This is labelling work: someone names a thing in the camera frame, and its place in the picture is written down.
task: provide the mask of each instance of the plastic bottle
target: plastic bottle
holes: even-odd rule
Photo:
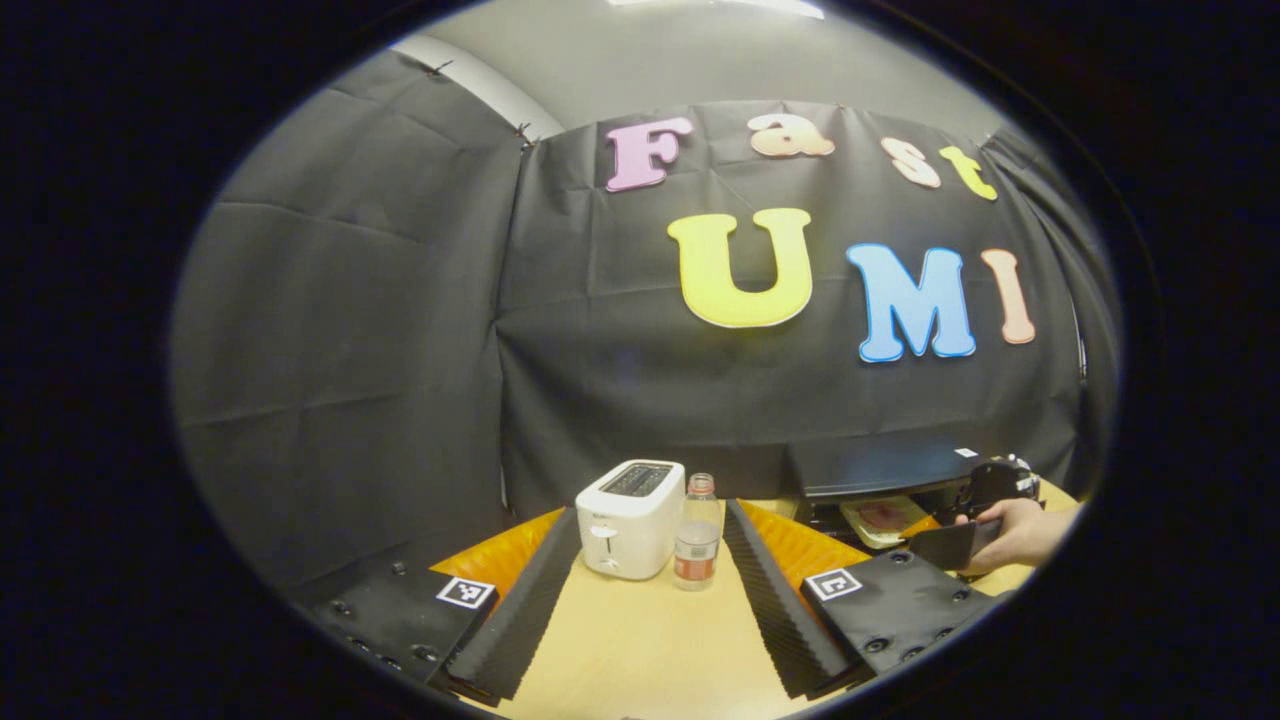
[[[700,591],[712,584],[723,523],[716,480],[707,473],[694,474],[676,525],[676,587]]]

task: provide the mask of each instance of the blue letter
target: blue letter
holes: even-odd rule
[[[959,254],[941,247],[925,252],[919,287],[911,282],[897,255],[883,245],[855,245],[846,256],[863,272],[867,286],[869,337],[858,347],[863,360],[890,363],[902,356],[902,343],[893,334],[895,315],[916,356],[924,355],[934,318],[938,320],[934,354],[941,357],[973,355],[977,343],[969,333],[964,309],[960,287],[964,260]]]

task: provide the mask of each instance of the letter u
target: letter u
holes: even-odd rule
[[[733,284],[728,233],[737,227],[737,220],[732,215],[690,215],[667,227],[667,234],[680,245],[680,290],[685,304],[713,325],[777,325],[804,310],[813,295],[813,273],[804,241],[809,213],[773,208],[760,210],[751,219],[769,231],[778,266],[777,282],[763,292],[745,292]]]

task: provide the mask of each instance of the table surface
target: table surface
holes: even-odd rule
[[[1041,498],[1046,510],[1076,505],[1048,482],[1041,483]],[[748,502],[788,518],[795,512],[787,501]],[[676,588],[671,565],[636,582],[576,560],[516,697],[497,712],[511,720],[763,720],[836,697],[787,697],[726,544],[704,591]],[[1032,571],[1007,565],[973,587],[1000,594]]]

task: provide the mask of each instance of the toaster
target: toaster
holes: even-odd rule
[[[577,493],[582,562],[596,573],[645,580],[658,574],[676,546],[685,497],[685,466],[627,460]]]

